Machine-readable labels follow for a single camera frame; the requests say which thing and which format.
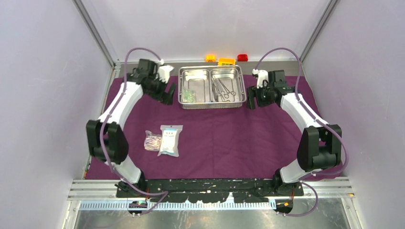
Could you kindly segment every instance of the robotic arm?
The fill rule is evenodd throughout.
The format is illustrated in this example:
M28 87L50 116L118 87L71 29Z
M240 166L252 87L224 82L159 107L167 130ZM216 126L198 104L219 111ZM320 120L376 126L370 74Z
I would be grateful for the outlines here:
M332 133L318 124L302 107L296 98L295 87L287 85L284 71L267 72L256 70L254 76L257 78L257 84L247 89L247 107L255 109L254 98L256 98L259 107L276 103L291 116L302 133L297 150L297 159L288 166L276 171L273 176L275 187L297 183L301 177L311 172L339 165L341 161L341 143ZM298 94L298 97L300 101L307 105L301 94ZM329 125L312 109L309 109L309 112L341 136L341 129L338 125Z
M173 104L173 94L176 85L173 83L168 92L165 92L172 66L159 66L150 60L140 59L138 67L128 74L127 87L118 104L117 101L124 90L120 90L109 108L97 119L89 120L86 125L87 140L90 155L107 164L103 149L100 144L100 129L108 114L116 106L104 129L104 143L115 170L125 177L131 184L145 190L146 183L143 172L134 165L128 155L128 142L124 136L124 124L136 102L148 94L153 99L166 104Z

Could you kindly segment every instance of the stainless steel tray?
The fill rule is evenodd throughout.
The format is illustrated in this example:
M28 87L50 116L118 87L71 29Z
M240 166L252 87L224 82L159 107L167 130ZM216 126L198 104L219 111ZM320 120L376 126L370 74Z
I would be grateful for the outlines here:
M238 65L182 67L178 93L184 109L240 107L246 101Z

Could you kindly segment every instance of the purple cloth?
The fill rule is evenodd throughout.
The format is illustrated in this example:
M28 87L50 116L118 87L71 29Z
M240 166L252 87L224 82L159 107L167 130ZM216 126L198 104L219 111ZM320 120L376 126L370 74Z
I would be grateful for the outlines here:
M245 75L245 86L256 79ZM289 85L296 77L288 76ZM110 87L107 105L119 91L122 79ZM177 84L177 77L170 84ZM312 91L300 78L298 89L305 101L318 113ZM146 130L161 134L161 125L183 125L179 138L179 157L157 156L143 147ZM129 156L148 179L176 178L271 178L276 169L297 158L301 132L291 117L276 104L249 110L240 108L184 110L177 100L163 105L143 96L134 106L124 133ZM119 179L105 164L92 158L86 179Z

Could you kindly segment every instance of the red object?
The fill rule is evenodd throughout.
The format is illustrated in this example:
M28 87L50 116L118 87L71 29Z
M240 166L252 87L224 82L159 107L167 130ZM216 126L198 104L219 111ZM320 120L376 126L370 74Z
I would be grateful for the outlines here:
M247 54L239 54L238 61L246 62L247 61Z

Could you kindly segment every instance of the wall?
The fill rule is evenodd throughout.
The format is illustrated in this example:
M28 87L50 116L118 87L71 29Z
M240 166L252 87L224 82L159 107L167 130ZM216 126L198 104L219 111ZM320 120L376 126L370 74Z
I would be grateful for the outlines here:
M110 66L71 0L0 2L0 227L55 229Z
M304 63L318 108L343 129L366 228L403 228L405 2L340 1Z
M327 0L83 0L115 59L147 47L165 60L203 60L207 54L260 59L280 46L302 53ZM289 60L278 51L269 59ZM130 61L138 61L132 55Z

